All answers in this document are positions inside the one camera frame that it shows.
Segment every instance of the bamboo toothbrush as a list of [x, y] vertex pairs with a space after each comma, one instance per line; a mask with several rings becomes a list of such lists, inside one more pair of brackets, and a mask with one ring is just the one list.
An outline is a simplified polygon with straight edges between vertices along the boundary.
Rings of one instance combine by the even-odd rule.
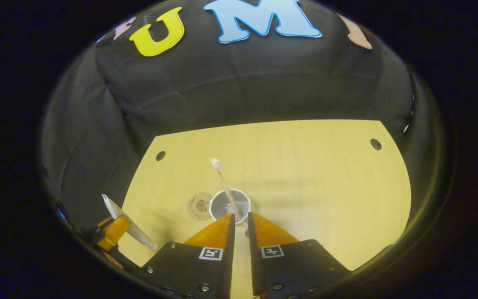
[[235, 219], [239, 220], [243, 218], [243, 214], [241, 213], [241, 210], [239, 210], [239, 207], [237, 206], [237, 203], [235, 203], [234, 195], [232, 194], [232, 191], [228, 186], [226, 186], [226, 182], [224, 182], [224, 178], [222, 177], [222, 163], [220, 163], [220, 160], [218, 159], [211, 159], [211, 166], [218, 172], [220, 181], [222, 182], [222, 187], [224, 187], [224, 192], [226, 193], [226, 196], [228, 197], [228, 200], [232, 204], [232, 208], [234, 209], [235, 213]]

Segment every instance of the pink letter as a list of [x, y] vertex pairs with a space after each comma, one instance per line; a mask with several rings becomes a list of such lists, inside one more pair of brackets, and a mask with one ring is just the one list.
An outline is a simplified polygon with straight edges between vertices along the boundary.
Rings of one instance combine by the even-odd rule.
[[115, 28], [115, 36], [114, 36], [114, 40], [116, 38], [118, 38], [119, 36], [121, 36], [121, 34], [125, 33], [125, 31], [129, 30], [130, 28], [130, 25], [132, 24], [132, 22], [134, 22], [134, 20], [136, 19], [136, 17], [132, 17], [130, 20], [128, 20], [127, 22], [125, 23], [122, 23], [121, 25], [117, 26]]

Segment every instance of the black fabric backdrop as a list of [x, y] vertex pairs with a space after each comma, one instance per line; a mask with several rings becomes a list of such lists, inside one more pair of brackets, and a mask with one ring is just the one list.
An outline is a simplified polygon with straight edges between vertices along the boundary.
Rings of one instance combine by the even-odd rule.
[[[101, 32], [149, 4], [0, 2], [0, 298], [146, 297], [69, 243], [45, 205], [36, 161], [59, 75]], [[330, 5], [412, 62], [436, 96], [448, 99], [461, 136], [451, 200], [426, 246], [413, 250], [427, 266], [391, 297], [478, 297], [478, 4]]]
[[[110, 215], [101, 193], [122, 206], [155, 135], [260, 121], [367, 119], [381, 120], [396, 137], [410, 123], [409, 73], [373, 34], [366, 32], [372, 50], [356, 46], [338, 15], [302, 0], [321, 38], [282, 36], [275, 20], [267, 36], [223, 45], [215, 14], [202, 9], [206, 3], [170, 0], [135, 13], [127, 32], [113, 40], [111, 28], [55, 89], [41, 131], [41, 162], [51, 196], [77, 231]], [[129, 36], [151, 23], [161, 40], [168, 32], [157, 17], [179, 6], [182, 39], [160, 55], [140, 55]]]

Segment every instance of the toothbrush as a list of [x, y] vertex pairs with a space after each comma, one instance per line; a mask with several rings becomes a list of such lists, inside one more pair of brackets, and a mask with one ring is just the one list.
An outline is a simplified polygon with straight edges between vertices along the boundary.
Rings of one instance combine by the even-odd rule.
[[239, 210], [239, 207], [237, 206], [237, 203], [235, 203], [234, 196], [232, 194], [232, 191], [228, 186], [226, 186], [226, 182], [224, 182], [224, 178], [222, 177], [222, 163], [220, 163], [220, 160], [218, 159], [211, 159], [211, 166], [218, 172], [220, 181], [222, 182], [222, 187], [224, 187], [224, 192], [226, 193], [226, 196], [228, 197], [228, 200], [232, 204], [232, 208], [234, 209], [234, 214], [235, 214], [235, 219], [239, 220], [243, 218], [243, 214], [241, 213], [241, 210]]
[[138, 240], [141, 244], [146, 245], [150, 250], [156, 250], [158, 248], [158, 244], [154, 243], [135, 223], [130, 219], [130, 217], [123, 211], [121, 208], [119, 208], [118, 205], [116, 205], [106, 194], [102, 195], [102, 198], [106, 204], [106, 208], [108, 209], [108, 212], [110, 212], [110, 215], [112, 215], [112, 218], [117, 219], [121, 217], [122, 215], [125, 215], [125, 217], [129, 220], [130, 222], [130, 227], [127, 230], [127, 233], [134, 237], [134, 239]]

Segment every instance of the toothbrush handle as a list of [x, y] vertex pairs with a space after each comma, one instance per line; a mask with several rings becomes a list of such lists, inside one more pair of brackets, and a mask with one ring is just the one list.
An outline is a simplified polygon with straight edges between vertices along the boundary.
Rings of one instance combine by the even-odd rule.
[[230, 188], [226, 186], [226, 182], [224, 182], [224, 178], [222, 177], [222, 174], [220, 172], [219, 172], [219, 178], [220, 178], [220, 181], [222, 182], [222, 186], [224, 187], [224, 192], [226, 193], [226, 196], [230, 200], [232, 208], [234, 209], [235, 219], [239, 220], [243, 218], [243, 214], [241, 213], [241, 210], [239, 210], [237, 203], [235, 203], [234, 195], [232, 194], [232, 191], [230, 190]]

